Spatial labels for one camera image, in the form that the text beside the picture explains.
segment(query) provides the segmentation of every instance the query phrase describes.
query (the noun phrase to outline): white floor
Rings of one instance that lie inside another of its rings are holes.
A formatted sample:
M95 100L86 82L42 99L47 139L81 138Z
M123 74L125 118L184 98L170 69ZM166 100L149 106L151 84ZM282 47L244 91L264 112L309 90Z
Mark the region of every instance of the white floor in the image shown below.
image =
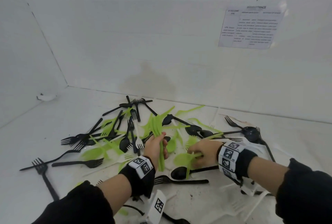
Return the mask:
M43 179L35 170L19 172L20 168L30 166L31 161L39 157L44 161L54 159L65 151L67 146L60 145L60 139L69 135L85 133L109 108L126 102L125 95L98 92L88 89L68 87L60 96L51 102L43 102L28 111L10 124L0 129L0 218L2 223L17 224L31 223L43 211L44 207L52 201ZM162 113L175 105L173 114L177 110L187 110L194 105L176 103L163 100L154 100L151 107ZM209 124L216 108L204 107L185 115L184 119L196 117L203 123ZM146 123L150 112L142 105L140 109L142 125ZM224 131L232 129L228 126L223 115L230 115L238 120L247 121L247 125L259 126L263 139L270 145L282 149L305 163L314 170L326 171L332 174L332 142L330 141L330 124L316 123L281 117L265 116L253 113L244 113L220 109L218 115L218 128ZM289 156L273 149L278 163L288 165ZM77 159L79 155L70 154L64 160ZM172 168L172 157L167 161ZM51 167L47 176L60 197L64 197L73 186L82 180L79 166ZM174 218L185 218L191 223L199 223L207 210L218 208L220 202L227 200L226 194L218 193L218 187L230 184L230 180L218 171L204 172L196 177L210 180L209 185L201 186L175 186L159 185L158 188L165 193L176 191L165 208L165 212ZM247 223L282 223L274 214L275 200L265 198ZM116 216L119 223L127 223L135 211L128 210L129 217ZM223 223L226 218L216 223ZM240 223L236 219L227 223Z

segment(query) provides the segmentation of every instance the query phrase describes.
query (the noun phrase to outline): person's left hand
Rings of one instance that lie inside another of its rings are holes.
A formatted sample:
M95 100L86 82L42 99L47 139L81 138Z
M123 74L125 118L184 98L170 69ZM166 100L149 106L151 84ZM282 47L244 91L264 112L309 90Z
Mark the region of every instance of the person's left hand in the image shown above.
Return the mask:
M168 142L166 141L166 139L164 139L165 135L166 132L162 132L161 135L158 137L155 137L153 135L145 143L144 156L148 156L152 160L153 166L155 167L156 170L158 168L158 159L159 159L161 141L163 141L163 146L164 146L163 150L164 159L168 158L168 152L166 149Z

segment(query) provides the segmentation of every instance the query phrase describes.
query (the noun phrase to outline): paper sign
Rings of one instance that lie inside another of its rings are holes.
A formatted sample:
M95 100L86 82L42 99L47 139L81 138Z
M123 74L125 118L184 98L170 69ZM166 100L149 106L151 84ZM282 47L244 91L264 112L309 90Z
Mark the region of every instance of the paper sign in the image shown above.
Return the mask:
M239 5L227 8L219 47L268 49L284 10L278 6Z

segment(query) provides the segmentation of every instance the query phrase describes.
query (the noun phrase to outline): white wall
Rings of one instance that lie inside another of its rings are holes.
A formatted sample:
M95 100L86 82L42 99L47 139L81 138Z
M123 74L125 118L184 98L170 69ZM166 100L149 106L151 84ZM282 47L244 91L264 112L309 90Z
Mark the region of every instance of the white wall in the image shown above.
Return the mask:
M274 47L218 47L230 0L27 0L70 86L332 122L332 0Z
M0 127L67 86L24 0L0 0Z

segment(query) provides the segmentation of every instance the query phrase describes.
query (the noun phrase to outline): hand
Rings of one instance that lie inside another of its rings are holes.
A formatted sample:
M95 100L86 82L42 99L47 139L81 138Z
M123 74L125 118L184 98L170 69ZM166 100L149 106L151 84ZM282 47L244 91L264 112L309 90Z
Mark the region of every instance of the hand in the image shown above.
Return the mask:
M145 143L144 156L148 156L152 160L153 166L155 167L156 170L158 168L158 159L159 159L161 141L163 141L163 145L164 145L164 150L163 150L164 159L168 158L168 152L166 149L168 142L166 141L166 139L164 139L165 135L166 135L166 132L162 132L161 135L156 138L153 135Z
M188 149L188 153L197 153L201 152L203 156L198 157L193 160L192 166L194 168L207 167L212 166L217 162L217 151L220 146L224 143L219 141L213 141L208 139L202 139L201 141L195 143L190 146Z

